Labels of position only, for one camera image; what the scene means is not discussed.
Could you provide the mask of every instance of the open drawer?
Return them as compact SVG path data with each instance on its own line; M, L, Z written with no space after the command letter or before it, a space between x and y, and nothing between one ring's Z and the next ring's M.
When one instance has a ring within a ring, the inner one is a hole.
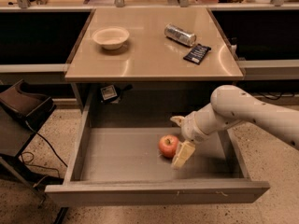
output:
M64 183L46 187L60 206L252 203L269 189L250 179L233 131L215 133L180 170L160 155L163 135L180 137L170 117L196 110L196 88L134 85L114 104L101 102L99 88L90 89Z

